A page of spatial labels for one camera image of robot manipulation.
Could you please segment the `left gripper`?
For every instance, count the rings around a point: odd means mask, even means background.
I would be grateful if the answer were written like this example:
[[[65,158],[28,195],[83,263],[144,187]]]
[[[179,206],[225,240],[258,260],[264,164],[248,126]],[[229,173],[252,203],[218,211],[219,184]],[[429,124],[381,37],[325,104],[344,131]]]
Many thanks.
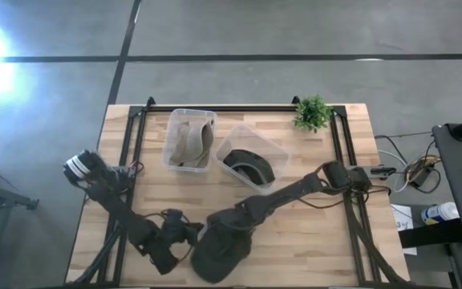
[[[199,233],[205,228],[204,223],[188,222],[181,210],[166,209],[161,211],[164,222],[161,227],[163,238],[170,244],[198,242]]]

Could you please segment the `black baseball cap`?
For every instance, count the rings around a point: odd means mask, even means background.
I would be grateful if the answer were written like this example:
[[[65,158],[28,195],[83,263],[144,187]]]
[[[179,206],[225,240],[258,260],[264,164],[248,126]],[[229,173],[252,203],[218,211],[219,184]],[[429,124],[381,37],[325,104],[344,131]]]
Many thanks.
[[[190,263],[194,272],[207,283],[219,283],[248,257],[252,247],[252,226],[239,230],[206,229],[194,246]]]

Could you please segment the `dark blue-grey baseball cap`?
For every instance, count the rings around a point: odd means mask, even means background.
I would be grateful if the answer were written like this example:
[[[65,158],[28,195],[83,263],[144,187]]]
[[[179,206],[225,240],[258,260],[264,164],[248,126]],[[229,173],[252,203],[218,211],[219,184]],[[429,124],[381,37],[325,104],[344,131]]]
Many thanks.
[[[255,185],[269,185],[276,180],[270,163],[249,150],[234,149],[223,162]]]

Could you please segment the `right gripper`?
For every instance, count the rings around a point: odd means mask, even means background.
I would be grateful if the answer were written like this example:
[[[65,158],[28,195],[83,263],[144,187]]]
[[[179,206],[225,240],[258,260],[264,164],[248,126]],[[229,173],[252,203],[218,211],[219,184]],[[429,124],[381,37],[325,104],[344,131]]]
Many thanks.
[[[241,226],[258,226],[264,222],[264,206],[257,201],[241,201],[234,208],[220,210],[206,218],[208,230],[239,230]]]

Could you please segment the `small green potted plant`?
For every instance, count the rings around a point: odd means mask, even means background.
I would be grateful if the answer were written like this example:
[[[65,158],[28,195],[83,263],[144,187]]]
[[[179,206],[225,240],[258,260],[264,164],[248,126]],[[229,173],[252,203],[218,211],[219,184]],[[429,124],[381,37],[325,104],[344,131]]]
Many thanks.
[[[320,95],[309,96],[295,104],[297,115],[294,126],[307,131],[317,132],[326,128],[333,116],[332,107],[328,106]]]

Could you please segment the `black aluminium table frame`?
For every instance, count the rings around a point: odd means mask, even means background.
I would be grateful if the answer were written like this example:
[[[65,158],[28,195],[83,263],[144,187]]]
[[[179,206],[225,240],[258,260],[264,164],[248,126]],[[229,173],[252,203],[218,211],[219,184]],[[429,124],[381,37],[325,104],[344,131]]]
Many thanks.
[[[365,104],[340,104],[335,124],[319,132],[294,126],[292,104],[217,105],[214,146],[238,124],[280,145],[291,162],[279,182],[282,188],[314,171],[324,161],[377,165],[379,155]],[[202,222],[255,190],[227,173],[215,161],[207,172],[189,173],[167,168],[162,161],[164,138],[172,112],[169,105],[112,105],[107,109],[98,150],[111,165],[139,161],[132,208],[153,220],[167,208],[182,210]],[[382,181],[376,181],[365,205],[352,203],[359,220],[368,220],[371,235],[388,264],[403,279],[409,276],[395,217]],[[346,207],[340,196],[313,193],[275,211],[253,234],[250,255],[226,277],[223,287],[297,288],[355,286],[359,282]],[[128,241],[116,243],[105,279],[123,287],[204,287],[186,257],[187,246],[176,244],[181,259],[172,272],[161,275]]]

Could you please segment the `white blue wipes bottle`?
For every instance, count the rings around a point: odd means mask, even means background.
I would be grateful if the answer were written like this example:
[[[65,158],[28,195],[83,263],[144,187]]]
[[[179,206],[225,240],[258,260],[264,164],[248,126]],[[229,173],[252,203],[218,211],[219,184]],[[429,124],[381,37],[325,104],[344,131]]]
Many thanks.
[[[460,218],[455,202],[445,202],[430,206],[421,212],[421,218],[426,225],[435,225],[441,222]]]

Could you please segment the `clear plastic bin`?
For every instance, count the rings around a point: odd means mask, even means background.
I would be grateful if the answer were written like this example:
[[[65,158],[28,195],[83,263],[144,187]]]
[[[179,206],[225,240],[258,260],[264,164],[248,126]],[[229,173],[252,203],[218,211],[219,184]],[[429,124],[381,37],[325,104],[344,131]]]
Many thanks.
[[[265,158],[272,166],[276,180],[269,185],[255,185],[249,179],[225,165],[224,158],[234,149],[249,150]],[[291,154],[279,144],[267,139],[245,124],[238,124],[233,127],[215,148],[212,157],[225,172],[230,173],[261,195],[270,194],[277,189],[292,159]]]
[[[164,138],[164,146],[162,150],[162,161],[163,164],[175,171],[183,171],[183,172],[190,172],[190,173],[204,173],[207,172],[210,166],[210,156],[211,156],[211,151],[212,147],[209,150],[209,159],[208,159],[208,164],[206,167],[203,169],[193,169],[193,168],[186,168],[186,167],[178,167],[174,165],[170,165],[168,163],[168,159],[170,158],[173,149],[176,145],[176,129],[177,126],[182,123],[188,121],[190,124],[195,124],[195,123],[206,123],[209,120],[214,121],[214,127],[213,127],[213,136],[215,134],[216,126],[217,126],[217,114],[215,112],[211,111],[205,111],[205,110],[195,110],[195,109],[187,109],[187,108],[177,108],[175,109],[169,119],[168,119],[168,126],[166,129],[166,135]]]

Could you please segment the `yellow black power strip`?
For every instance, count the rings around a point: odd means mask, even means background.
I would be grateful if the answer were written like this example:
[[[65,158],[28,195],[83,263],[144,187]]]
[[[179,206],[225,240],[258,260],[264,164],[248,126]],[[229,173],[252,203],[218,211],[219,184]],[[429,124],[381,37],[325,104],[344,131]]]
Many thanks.
[[[435,155],[421,157],[417,161],[412,162],[405,171],[405,179],[407,183],[421,193],[434,193],[441,182],[441,173],[436,169],[436,165],[441,162],[441,158]],[[435,185],[429,189],[422,189],[425,181],[432,173],[436,173],[437,181]]]

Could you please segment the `tan baseball cap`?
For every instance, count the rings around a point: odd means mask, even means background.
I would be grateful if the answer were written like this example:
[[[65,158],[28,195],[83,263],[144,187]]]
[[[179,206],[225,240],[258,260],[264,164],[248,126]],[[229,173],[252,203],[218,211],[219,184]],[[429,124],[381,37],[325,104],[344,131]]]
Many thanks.
[[[168,163],[193,169],[206,167],[214,140],[213,127],[213,120],[204,124],[190,124],[188,121],[180,123],[176,129],[176,145]]]

